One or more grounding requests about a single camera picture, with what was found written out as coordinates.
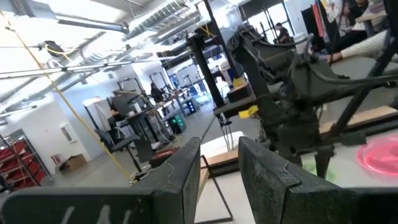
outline person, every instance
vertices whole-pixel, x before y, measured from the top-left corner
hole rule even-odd
[[[277,38],[279,44],[286,44],[290,42],[289,31],[285,27],[283,27],[280,22],[275,25],[275,30],[279,31],[279,35]]]
[[[325,59],[329,63],[333,63],[354,56],[368,57],[377,54],[381,52],[384,48],[386,35],[387,31],[382,31],[360,43],[354,44],[351,47],[348,47],[340,52],[333,54],[333,56],[327,55]],[[393,56],[392,61],[398,61],[397,54]]]
[[[355,19],[361,17],[364,13],[369,12],[369,1],[368,0],[355,0],[356,4],[353,6],[349,6],[346,4],[344,6],[343,15],[344,16],[352,16]],[[382,31],[382,25],[386,17],[377,17],[374,18],[371,22],[376,32]],[[339,39],[336,40],[334,44],[330,46],[328,49],[330,54],[335,52],[340,52],[343,49],[351,47],[354,44],[357,44],[361,41],[364,41],[368,38],[368,34],[366,33],[365,25],[363,22],[357,22],[352,28],[346,30],[346,34]]]
[[[150,95],[155,100],[155,103],[161,103],[163,101],[163,92],[162,90],[158,89],[155,83],[150,84]]]
[[[111,109],[111,114],[113,119],[115,120],[116,123],[116,127],[119,129],[120,132],[123,133],[124,137],[128,137],[132,134],[134,134],[134,131],[132,130],[132,128],[130,127],[130,125],[126,125],[122,127],[123,121],[126,119],[125,117],[123,117],[119,110],[115,107],[114,105],[114,99],[111,99],[111,103],[109,105],[110,109]]]

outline metal pole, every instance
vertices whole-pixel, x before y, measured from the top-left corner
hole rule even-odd
[[[213,78],[213,75],[211,74],[211,71],[207,65],[207,61],[205,59],[205,56],[203,55],[203,52],[201,51],[202,48],[204,47],[204,41],[201,37],[193,36],[189,38],[188,44],[191,48],[191,51],[193,55],[195,56],[200,70],[205,77],[205,80],[207,82],[207,85],[209,87],[211,96],[213,97],[213,101],[216,103],[217,107],[224,106],[224,100],[221,97],[220,91],[217,89],[216,82]]]
[[[296,33],[294,32],[294,28],[293,28],[293,25],[292,25],[292,21],[290,21],[290,17],[289,17],[289,15],[287,14],[287,9],[286,9],[285,2],[282,1],[282,5],[283,5],[284,10],[285,10],[285,14],[286,14],[286,17],[287,17],[287,22],[289,23],[289,26],[290,26],[290,28],[292,29],[292,32],[293,32],[292,35],[295,35]]]

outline white wall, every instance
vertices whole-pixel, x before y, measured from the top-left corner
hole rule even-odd
[[[132,67],[133,67],[134,71],[136,71],[137,76],[139,77],[140,80],[142,80],[142,82],[146,82],[146,83],[149,82],[149,86],[144,87],[145,91],[147,93],[150,93],[151,80],[149,78],[149,75],[152,75],[153,73],[157,73],[157,72],[161,73],[162,76],[165,78],[166,83],[169,85],[171,84],[170,80],[166,74],[166,71],[164,70],[164,68],[162,67],[162,64],[159,61],[134,63],[134,64],[132,64]],[[160,75],[153,76],[152,78],[154,79],[154,83],[156,84],[156,86],[158,88],[164,87],[164,82]]]
[[[63,135],[60,127],[65,123],[68,124],[69,120],[54,102],[51,94],[35,104],[38,108],[7,117],[9,124],[1,126],[0,133],[7,136],[22,129],[52,174],[55,173],[52,155],[61,154],[67,159],[70,156],[83,154],[86,160],[90,160],[80,139],[69,143]]]
[[[120,68],[119,70],[116,70],[115,73],[119,81],[125,78],[136,78],[138,79],[138,82],[140,83],[141,87],[146,92],[150,91],[150,83],[151,83],[150,78],[147,75],[143,75],[141,68],[138,68],[137,66],[135,66],[135,64],[126,65]],[[135,81],[126,82],[123,85],[123,90],[136,90],[138,93],[140,92],[139,87],[137,86],[137,83]]]
[[[113,96],[112,91],[119,89],[116,78],[108,79],[106,77],[108,76],[105,73],[96,74],[94,78],[101,82],[101,84],[93,84],[92,80],[87,79],[88,82],[92,83],[91,85],[78,84],[63,93],[72,105],[73,109],[79,114],[80,118],[90,127],[91,130],[94,130],[95,127],[83,106],[83,101],[97,96],[102,99],[106,99],[106,97]],[[55,94],[55,101],[60,105],[62,111],[65,113],[72,125],[72,128],[79,136],[89,157],[94,159],[103,153],[103,148],[98,144],[97,140],[87,131],[84,125],[80,123],[58,94]]]
[[[293,26],[293,30],[296,34],[305,33],[307,34],[307,28],[305,27],[303,15],[301,11],[304,11],[311,7],[315,3],[314,0],[285,0],[286,11],[289,15],[290,21]]]

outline pink object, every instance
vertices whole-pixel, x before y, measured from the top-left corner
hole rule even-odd
[[[398,136],[375,139],[361,146],[356,158],[365,169],[383,175],[398,176]]]

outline monitor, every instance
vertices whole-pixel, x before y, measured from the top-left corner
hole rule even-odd
[[[119,111],[119,114],[126,117],[134,108],[133,104],[129,103],[129,98],[125,96],[117,96],[111,99],[114,107]]]

